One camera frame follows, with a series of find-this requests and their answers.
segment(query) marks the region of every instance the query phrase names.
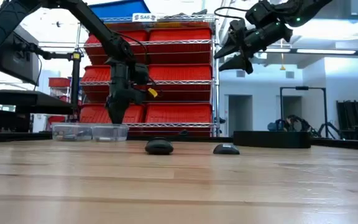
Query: desk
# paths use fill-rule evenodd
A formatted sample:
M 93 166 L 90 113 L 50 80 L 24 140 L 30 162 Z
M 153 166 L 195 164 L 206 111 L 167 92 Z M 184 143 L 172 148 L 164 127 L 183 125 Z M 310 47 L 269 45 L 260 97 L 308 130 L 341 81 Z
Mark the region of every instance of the desk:
M 358 223 L 358 151 L 0 143 L 0 223 Z

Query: sign label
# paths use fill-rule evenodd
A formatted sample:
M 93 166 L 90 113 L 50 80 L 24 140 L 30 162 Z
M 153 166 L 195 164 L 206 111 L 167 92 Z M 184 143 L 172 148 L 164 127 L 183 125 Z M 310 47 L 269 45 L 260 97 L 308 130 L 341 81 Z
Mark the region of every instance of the sign label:
M 157 16 L 152 13 L 133 13 L 132 22 L 156 22 Z

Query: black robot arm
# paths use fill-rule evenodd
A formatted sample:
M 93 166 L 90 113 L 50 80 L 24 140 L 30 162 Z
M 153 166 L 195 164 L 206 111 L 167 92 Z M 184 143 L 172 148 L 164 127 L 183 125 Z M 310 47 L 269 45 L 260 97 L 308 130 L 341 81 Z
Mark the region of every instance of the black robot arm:
M 122 123 L 130 101 L 142 103 L 144 94 L 131 88 L 132 81 L 146 84 L 149 74 L 145 65 L 136 64 L 130 45 L 110 31 L 82 0 L 10 0 L 0 8 L 0 46 L 21 21 L 40 7 L 68 9 L 101 42 L 111 66 L 110 95 L 107 100 L 113 123 Z
M 219 70 L 243 69 L 248 74 L 253 72 L 249 61 L 254 54 L 280 39 L 290 41 L 291 27 L 299 27 L 312 19 L 332 0 L 288 0 L 286 3 L 273 5 L 262 0 L 253 5 L 246 13 L 246 19 L 255 28 L 248 30 L 245 20 L 230 23 L 229 37 L 223 48 L 214 56 L 221 58 L 240 51 L 240 55 L 220 66 Z

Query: blue object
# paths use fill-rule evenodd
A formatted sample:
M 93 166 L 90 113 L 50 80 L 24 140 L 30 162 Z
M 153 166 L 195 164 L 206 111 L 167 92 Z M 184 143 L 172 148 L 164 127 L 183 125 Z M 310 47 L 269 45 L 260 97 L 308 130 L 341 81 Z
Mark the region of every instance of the blue object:
M 122 0 L 89 6 L 99 17 L 132 17 L 133 13 L 150 13 L 143 0 Z

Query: metal shelving unit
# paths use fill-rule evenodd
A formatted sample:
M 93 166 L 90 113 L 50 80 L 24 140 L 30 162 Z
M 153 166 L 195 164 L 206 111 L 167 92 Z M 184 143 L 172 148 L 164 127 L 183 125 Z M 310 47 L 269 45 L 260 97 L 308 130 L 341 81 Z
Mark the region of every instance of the metal shelving unit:
M 166 41 L 144 41 L 143 45 L 181 45 L 181 44 L 208 44 L 211 46 L 210 51 L 194 51 L 194 52 L 152 52 L 149 55 L 157 54 L 210 54 L 210 62 L 212 66 L 212 80 L 156 80 L 158 85 L 211 85 L 211 100 L 212 104 L 212 121 L 219 121 L 219 70 L 218 61 L 213 59 L 217 51 L 216 45 L 219 44 L 218 35 L 216 34 L 217 18 L 213 14 L 194 15 L 194 16 L 160 16 L 157 22 L 132 22 L 131 17 L 115 17 L 115 18 L 101 18 L 101 20 L 114 30 L 139 30 L 139 29 L 166 29 L 170 28 L 170 23 L 174 22 L 172 28 L 178 27 L 177 22 L 182 28 L 205 28 L 209 27 L 212 30 L 212 38 L 206 40 L 166 40 Z M 130 45 L 139 45 L 136 42 L 130 42 Z M 100 43 L 95 44 L 80 44 L 80 47 L 101 47 Z M 81 82 L 81 86 L 106 86 L 109 81 L 103 82 Z M 219 123 L 137 123 L 128 124 L 131 128 L 209 128 L 213 136 L 219 136 Z

